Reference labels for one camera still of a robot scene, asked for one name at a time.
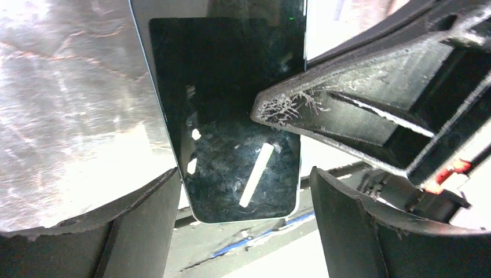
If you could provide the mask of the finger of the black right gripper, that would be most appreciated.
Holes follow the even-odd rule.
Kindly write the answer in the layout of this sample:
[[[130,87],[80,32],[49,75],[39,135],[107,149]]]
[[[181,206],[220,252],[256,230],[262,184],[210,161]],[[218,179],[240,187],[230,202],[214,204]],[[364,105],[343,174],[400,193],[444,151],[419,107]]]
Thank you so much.
[[[412,24],[262,91],[254,121],[423,185],[490,122],[490,16]]]
[[[381,42],[383,38],[396,34],[412,24],[424,34],[429,32],[448,32],[452,25],[472,15],[483,12],[490,7],[490,1],[409,1],[375,26],[360,33],[341,45],[313,58],[307,62],[307,69],[314,68],[352,51],[358,51],[370,43]]]

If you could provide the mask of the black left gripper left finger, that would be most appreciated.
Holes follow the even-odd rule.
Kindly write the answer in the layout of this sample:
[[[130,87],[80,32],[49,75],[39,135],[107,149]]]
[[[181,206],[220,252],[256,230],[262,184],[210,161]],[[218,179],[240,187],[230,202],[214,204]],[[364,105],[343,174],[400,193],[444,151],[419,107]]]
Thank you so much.
[[[177,169],[60,222],[1,233],[2,277],[163,277],[181,191]]]

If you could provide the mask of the dark smartphone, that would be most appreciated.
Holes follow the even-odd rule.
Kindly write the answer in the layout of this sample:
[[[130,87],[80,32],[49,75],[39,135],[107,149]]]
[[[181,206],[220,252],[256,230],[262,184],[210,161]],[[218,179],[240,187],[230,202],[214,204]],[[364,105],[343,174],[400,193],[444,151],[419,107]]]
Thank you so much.
[[[305,1],[131,1],[193,216],[284,218],[299,205],[301,139],[254,122],[259,92],[306,66]]]

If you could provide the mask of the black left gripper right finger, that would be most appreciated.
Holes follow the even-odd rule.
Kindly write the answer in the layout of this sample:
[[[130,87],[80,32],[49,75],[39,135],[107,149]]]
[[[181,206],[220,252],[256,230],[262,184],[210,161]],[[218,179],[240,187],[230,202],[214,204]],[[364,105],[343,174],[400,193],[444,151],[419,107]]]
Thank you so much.
[[[392,208],[317,167],[310,188],[330,277],[489,277],[490,233]]]

